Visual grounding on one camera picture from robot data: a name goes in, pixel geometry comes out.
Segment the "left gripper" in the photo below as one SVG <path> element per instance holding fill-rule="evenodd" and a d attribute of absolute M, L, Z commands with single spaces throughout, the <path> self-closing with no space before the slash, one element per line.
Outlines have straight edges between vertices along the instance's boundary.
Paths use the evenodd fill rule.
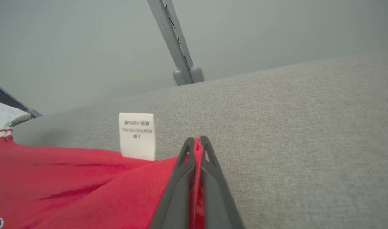
<path fill-rule="evenodd" d="M 0 130 L 7 129 L 10 126 L 15 126 L 30 119 L 32 119 L 30 113 L 0 103 Z"/>

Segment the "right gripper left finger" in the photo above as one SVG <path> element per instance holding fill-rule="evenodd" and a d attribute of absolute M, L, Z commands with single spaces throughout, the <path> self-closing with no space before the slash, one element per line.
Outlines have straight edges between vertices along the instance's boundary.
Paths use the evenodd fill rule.
<path fill-rule="evenodd" d="M 148 229 L 189 229 L 190 188 L 195 176 L 194 138 L 185 140 Z"/>

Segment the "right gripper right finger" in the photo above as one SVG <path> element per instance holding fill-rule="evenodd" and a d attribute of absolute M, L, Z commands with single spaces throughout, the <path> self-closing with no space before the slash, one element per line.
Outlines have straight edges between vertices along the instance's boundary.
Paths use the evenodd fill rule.
<path fill-rule="evenodd" d="M 200 137 L 203 147 L 201 182 L 204 192 L 205 229 L 244 229 L 210 139 Z"/>

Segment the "red jersey shirt white trim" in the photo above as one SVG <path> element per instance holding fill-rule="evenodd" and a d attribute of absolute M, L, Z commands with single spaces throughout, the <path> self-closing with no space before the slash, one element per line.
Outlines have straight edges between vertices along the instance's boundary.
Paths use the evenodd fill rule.
<path fill-rule="evenodd" d="M 120 113 L 121 152 L 17 144 L 0 130 L 0 229 L 147 229 L 177 157 L 155 161 L 154 115 Z"/>

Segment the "grey metal partition post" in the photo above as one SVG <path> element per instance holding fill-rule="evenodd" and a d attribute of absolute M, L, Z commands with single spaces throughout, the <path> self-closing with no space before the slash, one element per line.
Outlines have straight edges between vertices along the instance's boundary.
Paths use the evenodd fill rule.
<path fill-rule="evenodd" d="M 23 106 L 26 107 L 27 110 L 25 110 L 25 112 L 27 113 L 30 113 L 32 118 L 37 118 L 37 117 L 40 117 L 42 116 L 39 112 L 37 112 L 36 110 L 26 106 L 24 103 L 20 102 L 18 99 L 16 99 L 14 96 L 12 96 L 10 93 L 8 93 L 11 97 L 13 97 L 16 101 L 18 101 L 19 103 L 21 103 Z"/>
<path fill-rule="evenodd" d="M 178 86 L 203 82 L 202 69 L 191 58 L 172 0 L 147 0 L 176 69 L 172 72 Z"/>

